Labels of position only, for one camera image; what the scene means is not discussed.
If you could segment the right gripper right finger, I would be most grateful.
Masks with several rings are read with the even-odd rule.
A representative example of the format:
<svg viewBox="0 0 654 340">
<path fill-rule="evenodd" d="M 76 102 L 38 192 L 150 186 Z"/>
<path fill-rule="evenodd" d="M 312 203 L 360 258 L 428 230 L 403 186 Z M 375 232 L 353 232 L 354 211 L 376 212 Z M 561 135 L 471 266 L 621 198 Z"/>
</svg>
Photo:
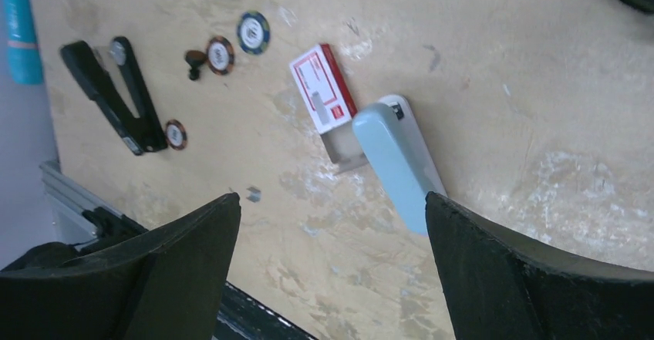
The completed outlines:
<svg viewBox="0 0 654 340">
<path fill-rule="evenodd" d="M 651 339 L 653 274 L 585 258 L 436 193 L 426 227 L 457 339 Z"/>
</svg>

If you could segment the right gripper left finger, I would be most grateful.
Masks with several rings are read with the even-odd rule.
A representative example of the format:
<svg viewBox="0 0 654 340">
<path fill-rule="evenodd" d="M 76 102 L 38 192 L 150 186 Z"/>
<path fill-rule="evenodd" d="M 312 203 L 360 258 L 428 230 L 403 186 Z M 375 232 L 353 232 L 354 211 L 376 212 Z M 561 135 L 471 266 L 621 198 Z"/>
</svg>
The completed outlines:
<svg viewBox="0 0 654 340">
<path fill-rule="evenodd" d="M 1 274 L 3 339 L 210 339 L 238 239 L 240 198 L 57 264 Z"/>
</svg>

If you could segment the black stapler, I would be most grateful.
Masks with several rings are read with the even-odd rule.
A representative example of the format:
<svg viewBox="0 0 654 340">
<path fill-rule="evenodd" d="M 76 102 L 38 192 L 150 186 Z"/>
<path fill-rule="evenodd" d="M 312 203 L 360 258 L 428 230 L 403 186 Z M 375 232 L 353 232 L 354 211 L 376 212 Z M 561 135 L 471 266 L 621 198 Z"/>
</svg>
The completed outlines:
<svg viewBox="0 0 654 340">
<path fill-rule="evenodd" d="M 135 156 L 168 148 L 130 40 L 122 35 L 92 47 L 78 40 L 59 48 L 66 68 Z"/>
</svg>

